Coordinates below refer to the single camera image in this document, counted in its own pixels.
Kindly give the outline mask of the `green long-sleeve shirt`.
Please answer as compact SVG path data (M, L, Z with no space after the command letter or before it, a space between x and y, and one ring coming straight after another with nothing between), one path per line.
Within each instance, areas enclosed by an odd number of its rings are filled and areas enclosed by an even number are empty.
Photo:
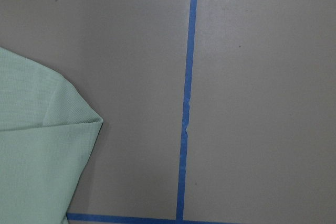
M61 74L1 49L1 223L66 223L102 124Z

